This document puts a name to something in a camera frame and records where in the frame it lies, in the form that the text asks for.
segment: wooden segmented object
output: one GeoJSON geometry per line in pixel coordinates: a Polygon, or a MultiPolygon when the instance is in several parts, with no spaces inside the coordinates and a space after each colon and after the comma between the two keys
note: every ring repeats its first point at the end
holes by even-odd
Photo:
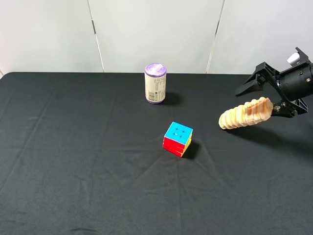
{"type": "Polygon", "coordinates": [[[234,129],[242,126],[255,125],[270,118],[273,103],[269,98],[253,99],[244,105],[225,111],[219,119],[222,129],[234,129]]]}

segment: black table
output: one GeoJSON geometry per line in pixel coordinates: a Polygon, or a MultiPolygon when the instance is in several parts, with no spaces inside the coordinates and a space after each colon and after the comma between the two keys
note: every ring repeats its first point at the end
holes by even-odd
{"type": "MultiPolygon", "coordinates": [[[[313,112],[223,131],[246,75],[10,73],[0,80],[0,234],[311,235],[313,112]],[[162,149],[194,129],[184,158],[162,149]]],[[[309,108],[313,97],[305,98],[309,108]]]]}

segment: cylindrical container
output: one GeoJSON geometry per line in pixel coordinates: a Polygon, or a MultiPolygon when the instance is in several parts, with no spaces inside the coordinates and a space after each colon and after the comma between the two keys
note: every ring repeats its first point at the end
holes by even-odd
{"type": "Polygon", "coordinates": [[[290,101],[313,94],[313,63],[281,76],[279,86],[290,101]]]}
{"type": "Polygon", "coordinates": [[[145,69],[146,99],[159,104],[165,99],[166,68],[162,64],[150,64],[145,69]]]}

